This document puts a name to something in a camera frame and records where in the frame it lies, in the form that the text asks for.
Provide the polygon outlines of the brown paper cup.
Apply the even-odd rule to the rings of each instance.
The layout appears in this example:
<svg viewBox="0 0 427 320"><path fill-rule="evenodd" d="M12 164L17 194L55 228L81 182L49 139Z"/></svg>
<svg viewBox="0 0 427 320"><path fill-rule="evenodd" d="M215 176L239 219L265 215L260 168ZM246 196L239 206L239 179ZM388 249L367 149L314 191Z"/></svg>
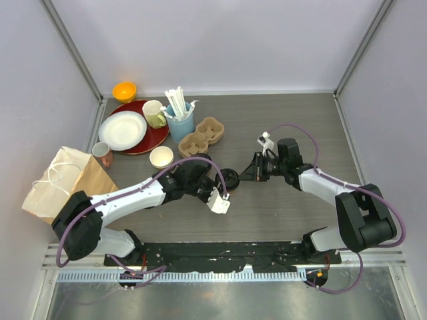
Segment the brown paper cup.
<svg viewBox="0 0 427 320"><path fill-rule="evenodd" d="M234 193L237 189L238 189L238 187L229 188L228 193L230 193L230 194Z"/></svg>

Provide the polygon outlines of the brown paper cups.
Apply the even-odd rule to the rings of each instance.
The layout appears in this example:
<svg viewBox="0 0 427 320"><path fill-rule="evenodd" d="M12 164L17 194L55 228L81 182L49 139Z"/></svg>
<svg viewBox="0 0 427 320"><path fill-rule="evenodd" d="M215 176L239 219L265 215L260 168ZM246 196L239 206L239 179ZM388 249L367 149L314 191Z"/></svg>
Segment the brown paper cups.
<svg viewBox="0 0 427 320"><path fill-rule="evenodd" d="M173 151L166 146L154 148L149 154L149 161L156 169L164 169L171 165L174 160Z"/></svg>

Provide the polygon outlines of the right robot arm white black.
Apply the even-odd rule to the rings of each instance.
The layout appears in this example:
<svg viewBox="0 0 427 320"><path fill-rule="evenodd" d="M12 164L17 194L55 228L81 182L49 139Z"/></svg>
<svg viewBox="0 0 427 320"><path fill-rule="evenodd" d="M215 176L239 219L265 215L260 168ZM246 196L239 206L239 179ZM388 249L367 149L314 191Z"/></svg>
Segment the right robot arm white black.
<svg viewBox="0 0 427 320"><path fill-rule="evenodd" d="M306 233L301 254L308 263L317 263L327 251L349 249L359 253L397 236L398 230L379 188L373 184L351 185L304 163L295 139L273 143L259 139L263 150L256 152L250 165L239 175L241 181L265 182L283 177L297 189L331 204L337 215L336 227L324 227Z"/></svg>

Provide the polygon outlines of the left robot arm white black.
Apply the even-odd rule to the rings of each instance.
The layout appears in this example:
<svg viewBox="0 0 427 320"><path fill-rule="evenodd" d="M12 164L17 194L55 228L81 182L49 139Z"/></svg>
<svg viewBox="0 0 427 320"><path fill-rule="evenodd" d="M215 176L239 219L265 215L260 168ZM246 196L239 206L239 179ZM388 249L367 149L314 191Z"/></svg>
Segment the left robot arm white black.
<svg viewBox="0 0 427 320"><path fill-rule="evenodd" d="M218 173L219 181L207 176L216 167L210 157L198 155L175 161L125 189L94 196L75 192L51 224L59 240L57 266L64 267L92 253L124 265L137 265L144 252L142 242L133 231L115 231L109 229L109 224L136 211L180 200L184 195L198 198L214 213L227 213L230 194L222 173Z"/></svg>

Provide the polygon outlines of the cardboard cup carrier front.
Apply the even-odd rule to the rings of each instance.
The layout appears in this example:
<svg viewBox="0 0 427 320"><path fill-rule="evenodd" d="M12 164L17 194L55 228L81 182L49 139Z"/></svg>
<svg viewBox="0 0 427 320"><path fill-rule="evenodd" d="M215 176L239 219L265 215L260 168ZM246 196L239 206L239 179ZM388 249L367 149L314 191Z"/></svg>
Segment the cardboard cup carrier front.
<svg viewBox="0 0 427 320"><path fill-rule="evenodd" d="M203 133L190 133L178 144L178 150L182 157L191 157L198 153L207 153L209 144Z"/></svg>

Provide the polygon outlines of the cardboard cup carrier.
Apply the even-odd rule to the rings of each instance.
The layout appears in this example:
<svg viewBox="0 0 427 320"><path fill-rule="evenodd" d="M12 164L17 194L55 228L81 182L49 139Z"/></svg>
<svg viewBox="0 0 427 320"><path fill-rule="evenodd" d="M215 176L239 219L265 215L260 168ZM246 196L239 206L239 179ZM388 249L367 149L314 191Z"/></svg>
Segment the cardboard cup carrier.
<svg viewBox="0 0 427 320"><path fill-rule="evenodd" d="M224 135L225 127L214 117L206 117L196 125L195 136L208 145L217 143Z"/></svg>
<svg viewBox="0 0 427 320"><path fill-rule="evenodd" d="M178 150L182 157L191 157L198 153L207 153L209 144L203 133L190 133L178 144Z"/></svg>

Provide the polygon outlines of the cardboard cup carrier back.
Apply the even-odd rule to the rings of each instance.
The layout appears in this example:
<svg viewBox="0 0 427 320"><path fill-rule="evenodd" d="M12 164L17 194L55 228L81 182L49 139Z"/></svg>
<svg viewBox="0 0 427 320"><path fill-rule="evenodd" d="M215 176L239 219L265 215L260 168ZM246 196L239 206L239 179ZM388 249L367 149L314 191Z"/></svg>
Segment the cardboard cup carrier back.
<svg viewBox="0 0 427 320"><path fill-rule="evenodd" d="M195 136L208 145L217 143L224 135L225 127L214 117L206 117L196 125Z"/></svg>

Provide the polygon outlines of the blue cup holder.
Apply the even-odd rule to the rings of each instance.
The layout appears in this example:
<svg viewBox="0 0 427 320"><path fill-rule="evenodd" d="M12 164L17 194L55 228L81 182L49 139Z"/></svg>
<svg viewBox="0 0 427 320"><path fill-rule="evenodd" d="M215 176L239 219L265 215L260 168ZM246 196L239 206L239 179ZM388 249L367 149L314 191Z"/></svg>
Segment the blue cup holder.
<svg viewBox="0 0 427 320"><path fill-rule="evenodd" d="M181 121L173 120L166 117L167 125L174 142L179 143L186 135L195 131L193 120L193 108L189 103L185 103L187 110L190 111L189 115Z"/></svg>

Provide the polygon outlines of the red round tray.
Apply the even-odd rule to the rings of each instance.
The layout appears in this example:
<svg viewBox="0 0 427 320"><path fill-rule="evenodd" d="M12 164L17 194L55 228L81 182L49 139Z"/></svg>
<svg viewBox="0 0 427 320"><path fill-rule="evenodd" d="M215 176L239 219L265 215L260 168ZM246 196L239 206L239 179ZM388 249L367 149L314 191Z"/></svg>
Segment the red round tray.
<svg viewBox="0 0 427 320"><path fill-rule="evenodd" d="M143 118L145 119L142 111L142 107L145 102L146 100L136 100L129 103L125 103L119 106L117 109L115 109L111 113L111 115L118 113L120 111L134 111L142 115ZM154 149L155 147L161 145L165 141L168 135L169 135L169 127L167 125L159 129L154 129L150 127L149 124L147 123L147 132L143 140L139 142L135 147L132 147L131 149L120 151L120 152L128 155L138 155L142 153L147 153L152 149Z"/></svg>

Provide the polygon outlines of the pale yellow mug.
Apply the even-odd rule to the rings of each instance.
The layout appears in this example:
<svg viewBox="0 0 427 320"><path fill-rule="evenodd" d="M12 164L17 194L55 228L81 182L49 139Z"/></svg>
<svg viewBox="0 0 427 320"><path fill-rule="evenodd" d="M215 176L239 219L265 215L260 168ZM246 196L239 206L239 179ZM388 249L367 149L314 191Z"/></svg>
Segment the pale yellow mug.
<svg viewBox="0 0 427 320"><path fill-rule="evenodd" d="M146 101L143 104L142 111L145 117L145 120L150 127L154 129L159 129L167 125L167 121L163 115L161 108L163 104L158 100Z"/></svg>

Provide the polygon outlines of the white wrapped straws bundle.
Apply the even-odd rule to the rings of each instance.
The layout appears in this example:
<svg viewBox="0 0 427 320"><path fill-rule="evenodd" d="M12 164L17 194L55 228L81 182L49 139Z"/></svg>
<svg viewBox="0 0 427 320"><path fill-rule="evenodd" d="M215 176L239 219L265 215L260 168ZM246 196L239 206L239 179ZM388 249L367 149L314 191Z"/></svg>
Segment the white wrapped straws bundle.
<svg viewBox="0 0 427 320"><path fill-rule="evenodd" d="M166 90L164 91L164 94L169 101L174 115L171 115L167 112L167 107L161 107L161 111L167 119L171 119L172 121L186 120L193 113L195 104L198 102L198 100L193 100L189 104L190 108L187 109L183 95L183 89L180 86L177 89Z"/></svg>

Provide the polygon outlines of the white plate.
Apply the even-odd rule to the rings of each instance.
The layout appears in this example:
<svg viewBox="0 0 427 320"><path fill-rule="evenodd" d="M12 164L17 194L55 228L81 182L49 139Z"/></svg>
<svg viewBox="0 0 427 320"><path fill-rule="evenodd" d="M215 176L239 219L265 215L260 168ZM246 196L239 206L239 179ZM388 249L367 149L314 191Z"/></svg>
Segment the white plate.
<svg viewBox="0 0 427 320"><path fill-rule="evenodd" d="M134 111L120 111L101 124L98 137L113 151L125 151L141 142L146 132L147 123L142 115Z"/></svg>

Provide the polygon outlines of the small white pink cup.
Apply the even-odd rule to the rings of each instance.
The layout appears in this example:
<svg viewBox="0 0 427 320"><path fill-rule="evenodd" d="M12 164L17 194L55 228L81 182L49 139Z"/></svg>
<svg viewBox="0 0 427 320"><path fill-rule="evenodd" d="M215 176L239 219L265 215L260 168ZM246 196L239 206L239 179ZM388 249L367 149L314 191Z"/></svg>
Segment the small white pink cup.
<svg viewBox="0 0 427 320"><path fill-rule="evenodd" d="M97 142L91 150L92 155L99 159L104 167L110 167L113 163L113 151L104 142Z"/></svg>

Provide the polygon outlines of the orange bowl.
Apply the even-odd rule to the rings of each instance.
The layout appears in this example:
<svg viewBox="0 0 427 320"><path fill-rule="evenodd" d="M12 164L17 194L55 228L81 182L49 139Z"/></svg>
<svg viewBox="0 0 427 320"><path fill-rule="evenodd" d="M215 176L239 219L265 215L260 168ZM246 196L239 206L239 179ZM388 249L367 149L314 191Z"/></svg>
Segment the orange bowl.
<svg viewBox="0 0 427 320"><path fill-rule="evenodd" d="M132 82L118 83L112 90L113 97L121 103L133 101L137 94L137 87Z"/></svg>

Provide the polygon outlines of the brown paper bag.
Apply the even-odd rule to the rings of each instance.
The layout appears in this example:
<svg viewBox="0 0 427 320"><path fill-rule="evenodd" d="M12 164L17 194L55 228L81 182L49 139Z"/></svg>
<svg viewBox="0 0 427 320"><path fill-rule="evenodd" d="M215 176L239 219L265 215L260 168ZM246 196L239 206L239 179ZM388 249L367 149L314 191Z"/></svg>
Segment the brown paper bag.
<svg viewBox="0 0 427 320"><path fill-rule="evenodd" d="M32 183L22 209L50 224L75 192L92 196L117 190L93 155L61 147L42 178Z"/></svg>

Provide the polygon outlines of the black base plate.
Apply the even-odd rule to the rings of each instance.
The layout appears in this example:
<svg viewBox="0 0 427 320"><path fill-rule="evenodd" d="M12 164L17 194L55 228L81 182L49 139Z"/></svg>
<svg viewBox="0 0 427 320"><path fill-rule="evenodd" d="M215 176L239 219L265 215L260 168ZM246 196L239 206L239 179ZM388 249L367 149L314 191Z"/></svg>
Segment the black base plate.
<svg viewBox="0 0 427 320"><path fill-rule="evenodd" d="M119 261L149 270L166 266L177 273L239 273L251 265L256 273L294 271L298 265L338 265L335 250L310 253L302 243L289 241L143 243Z"/></svg>

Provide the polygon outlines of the aluminium rail frame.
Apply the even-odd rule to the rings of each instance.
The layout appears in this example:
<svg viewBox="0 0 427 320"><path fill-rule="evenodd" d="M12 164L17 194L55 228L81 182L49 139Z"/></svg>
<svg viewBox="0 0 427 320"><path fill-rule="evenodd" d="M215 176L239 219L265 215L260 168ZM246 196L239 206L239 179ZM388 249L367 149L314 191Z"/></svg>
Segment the aluminium rail frame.
<svg viewBox="0 0 427 320"><path fill-rule="evenodd" d="M42 270L65 270L65 269L100 269L107 268L104 265L104 255L92 253L83 259L70 261L64 268L56 264L56 252L58 243L50 243L47 247L41 269ZM407 263L403 252L398 248L381 249L373 248L360 253L365 267L406 267ZM340 251L342 263L333 267L356 267L358 258L351 251Z"/></svg>

